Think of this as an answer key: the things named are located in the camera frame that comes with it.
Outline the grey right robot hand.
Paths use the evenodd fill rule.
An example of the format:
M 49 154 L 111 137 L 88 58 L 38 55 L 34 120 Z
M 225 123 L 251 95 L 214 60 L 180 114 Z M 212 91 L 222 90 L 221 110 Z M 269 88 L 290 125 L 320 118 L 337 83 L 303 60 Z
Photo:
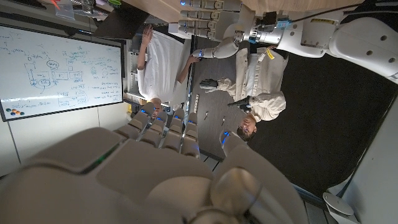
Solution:
M 236 133 L 225 159 L 201 159 L 197 115 L 151 120 L 142 107 L 114 131 L 91 128 L 40 151 L 1 185 L 2 223 L 306 223 L 289 180 Z

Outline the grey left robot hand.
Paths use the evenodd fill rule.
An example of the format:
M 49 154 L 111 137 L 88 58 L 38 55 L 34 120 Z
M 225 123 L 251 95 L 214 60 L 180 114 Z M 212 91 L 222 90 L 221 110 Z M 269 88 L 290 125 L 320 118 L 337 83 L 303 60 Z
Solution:
M 195 50 L 200 58 L 228 58 L 239 50 L 242 41 L 249 39 L 256 13 L 242 1 L 181 0 L 182 6 L 194 8 L 181 11 L 178 29 L 186 34 L 216 41 L 213 48 Z

